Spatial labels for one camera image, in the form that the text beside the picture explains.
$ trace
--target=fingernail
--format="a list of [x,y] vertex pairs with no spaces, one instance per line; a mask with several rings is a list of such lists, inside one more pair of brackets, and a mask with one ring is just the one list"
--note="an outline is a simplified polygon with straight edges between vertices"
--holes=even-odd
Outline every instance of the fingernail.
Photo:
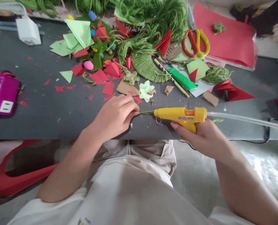
[[174,122],[171,123],[171,126],[173,127],[173,129],[176,129],[178,127],[178,125]]

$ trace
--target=yellow hot glue gun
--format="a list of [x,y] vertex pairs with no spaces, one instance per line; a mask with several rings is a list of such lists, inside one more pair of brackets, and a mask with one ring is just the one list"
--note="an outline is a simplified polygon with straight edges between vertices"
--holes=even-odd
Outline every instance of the yellow hot glue gun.
[[195,107],[195,110],[181,108],[161,108],[154,111],[154,115],[160,119],[169,119],[178,122],[187,130],[196,133],[195,123],[204,122],[207,117],[206,108]]

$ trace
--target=person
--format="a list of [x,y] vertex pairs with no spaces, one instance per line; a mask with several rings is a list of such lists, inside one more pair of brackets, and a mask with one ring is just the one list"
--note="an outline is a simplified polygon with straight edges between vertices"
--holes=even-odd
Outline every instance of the person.
[[127,131],[139,107],[131,96],[112,97],[71,150],[8,224],[257,224],[278,225],[278,202],[240,151],[206,119],[191,133],[173,122],[183,140],[216,160],[229,209],[205,218],[173,189],[171,140],[110,139]]

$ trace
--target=pink egg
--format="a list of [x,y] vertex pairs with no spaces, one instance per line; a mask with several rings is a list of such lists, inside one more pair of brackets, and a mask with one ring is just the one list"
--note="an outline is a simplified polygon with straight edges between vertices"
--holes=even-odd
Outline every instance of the pink egg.
[[93,68],[94,68],[93,63],[91,63],[90,61],[84,62],[84,66],[87,70],[93,70]]

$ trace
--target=red chair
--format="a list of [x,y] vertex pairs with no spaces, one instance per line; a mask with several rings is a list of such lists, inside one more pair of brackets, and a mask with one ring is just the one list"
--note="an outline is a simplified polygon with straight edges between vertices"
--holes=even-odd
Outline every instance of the red chair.
[[9,197],[12,196],[28,186],[36,183],[37,181],[47,177],[51,174],[53,169],[57,166],[57,164],[39,169],[34,172],[30,172],[18,177],[9,177],[5,173],[6,163],[9,157],[18,149],[29,146],[31,144],[37,143],[41,140],[24,140],[23,143],[17,148],[13,149],[10,153],[6,155],[0,164],[0,198],[1,197]]

